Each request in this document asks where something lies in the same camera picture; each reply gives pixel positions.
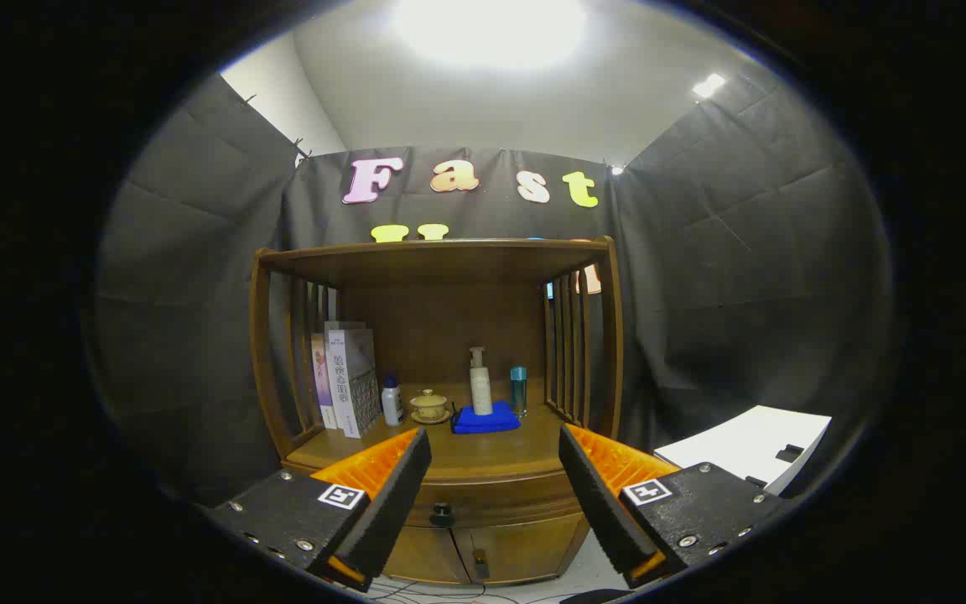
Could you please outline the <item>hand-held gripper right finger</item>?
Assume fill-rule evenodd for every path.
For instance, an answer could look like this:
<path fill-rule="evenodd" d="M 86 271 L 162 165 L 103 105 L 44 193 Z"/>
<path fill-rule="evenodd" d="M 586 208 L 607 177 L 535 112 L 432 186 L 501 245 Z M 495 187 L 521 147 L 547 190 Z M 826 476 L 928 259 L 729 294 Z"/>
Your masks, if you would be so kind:
<path fill-rule="evenodd" d="M 568 422 L 558 458 L 603 553 L 631 589 L 705 565 L 786 509 L 783 498 L 712 462 L 682 468 Z"/>

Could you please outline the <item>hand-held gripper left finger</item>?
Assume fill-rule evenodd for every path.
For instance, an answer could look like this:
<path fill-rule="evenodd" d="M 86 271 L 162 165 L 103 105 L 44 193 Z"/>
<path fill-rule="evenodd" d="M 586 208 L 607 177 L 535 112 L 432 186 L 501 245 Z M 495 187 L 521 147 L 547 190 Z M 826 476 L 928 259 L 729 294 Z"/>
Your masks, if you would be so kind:
<path fill-rule="evenodd" d="M 432 463 L 426 429 L 319 471 L 276 471 L 210 510 L 212 523 L 279 565 L 361 593 L 384 571 Z"/>

